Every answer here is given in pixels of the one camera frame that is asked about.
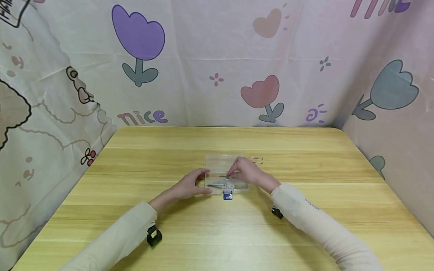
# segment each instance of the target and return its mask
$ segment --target transparent container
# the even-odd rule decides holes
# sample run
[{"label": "transparent container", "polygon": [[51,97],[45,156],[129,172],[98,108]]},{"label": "transparent container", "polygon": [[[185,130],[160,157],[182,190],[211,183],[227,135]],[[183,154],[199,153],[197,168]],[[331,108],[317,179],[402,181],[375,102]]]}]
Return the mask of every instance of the transparent container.
[{"label": "transparent container", "polygon": [[223,188],[232,188],[234,193],[249,191],[247,183],[229,179],[226,174],[235,159],[244,154],[209,154],[205,157],[205,167],[210,170],[205,177],[205,187],[211,188],[213,194],[220,194]]}]

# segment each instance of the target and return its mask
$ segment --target wooden table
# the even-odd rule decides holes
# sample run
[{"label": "wooden table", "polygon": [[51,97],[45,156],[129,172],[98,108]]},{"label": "wooden table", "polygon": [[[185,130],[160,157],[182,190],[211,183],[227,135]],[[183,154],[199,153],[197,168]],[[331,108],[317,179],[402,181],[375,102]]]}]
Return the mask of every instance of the wooden table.
[{"label": "wooden table", "polygon": [[[434,270],[434,240],[342,131],[332,128],[124,127],[116,132],[20,259],[57,270],[123,213],[149,201],[210,153],[263,157],[360,237],[385,270]],[[113,270],[336,270],[310,237],[275,217],[262,190],[179,202],[159,214],[163,242],[144,242]]]}]

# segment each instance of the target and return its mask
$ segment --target white sleeve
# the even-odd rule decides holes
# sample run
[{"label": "white sleeve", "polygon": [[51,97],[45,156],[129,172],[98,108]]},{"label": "white sleeve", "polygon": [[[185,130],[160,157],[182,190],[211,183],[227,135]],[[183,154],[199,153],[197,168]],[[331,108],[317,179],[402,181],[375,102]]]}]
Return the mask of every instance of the white sleeve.
[{"label": "white sleeve", "polygon": [[147,237],[157,212],[141,202],[121,216],[110,228],[85,247],[60,271],[107,271],[129,255]]},{"label": "white sleeve", "polygon": [[312,205],[294,186],[284,183],[271,193],[283,216],[315,239],[333,257],[340,270],[382,271],[374,253],[341,224]]}]

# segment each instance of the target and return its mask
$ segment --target small flower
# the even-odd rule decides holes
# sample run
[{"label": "small flower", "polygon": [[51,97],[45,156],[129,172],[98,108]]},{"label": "small flower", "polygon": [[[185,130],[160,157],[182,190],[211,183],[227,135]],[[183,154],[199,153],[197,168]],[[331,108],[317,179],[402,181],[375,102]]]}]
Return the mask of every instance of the small flower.
[{"label": "small flower", "polygon": [[279,80],[275,75],[268,76],[265,81],[256,81],[252,87],[243,87],[241,97],[253,108],[263,108],[274,102],[279,93]]},{"label": "small flower", "polygon": [[[210,80],[215,81],[215,80],[217,80],[217,79],[218,79],[218,82],[223,82],[223,81],[224,81],[223,78],[218,78],[218,73],[216,73],[216,74],[214,75],[214,77],[210,76]],[[214,82],[214,86],[215,86],[215,87],[218,86],[218,82],[217,82],[217,81]]]},{"label": "small flower", "polygon": [[320,65],[322,65],[321,69],[319,70],[320,72],[322,72],[324,70],[324,63],[327,67],[330,67],[332,64],[330,62],[327,62],[329,60],[329,57],[327,56],[324,60],[321,60],[319,62]]},{"label": "small flower", "polygon": [[128,15],[120,5],[113,7],[112,21],[119,41],[133,57],[152,60],[163,50],[165,35],[160,23],[148,22],[138,12]]}]

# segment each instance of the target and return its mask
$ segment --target printed tulip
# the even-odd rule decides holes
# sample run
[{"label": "printed tulip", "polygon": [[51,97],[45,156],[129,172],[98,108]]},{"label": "printed tulip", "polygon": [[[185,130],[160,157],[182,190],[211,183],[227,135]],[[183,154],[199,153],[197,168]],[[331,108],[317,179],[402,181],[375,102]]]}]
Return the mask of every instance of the printed tulip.
[{"label": "printed tulip", "polygon": [[148,22],[138,12],[128,15],[120,5],[113,7],[112,21],[122,47],[136,58],[135,70],[126,63],[122,65],[125,74],[138,87],[153,81],[158,76],[158,70],[150,68],[143,71],[143,61],[155,59],[163,50],[165,34],[161,24]]},{"label": "printed tulip", "polygon": [[278,103],[271,108],[279,93],[279,80],[275,75],[268,76],[265,81],[256,81],[252,87],[243,87],[241,97],[253,108],[265,108],[267,115],[260,115],[261,121],[275,123],[283,112],[283,103]]}]

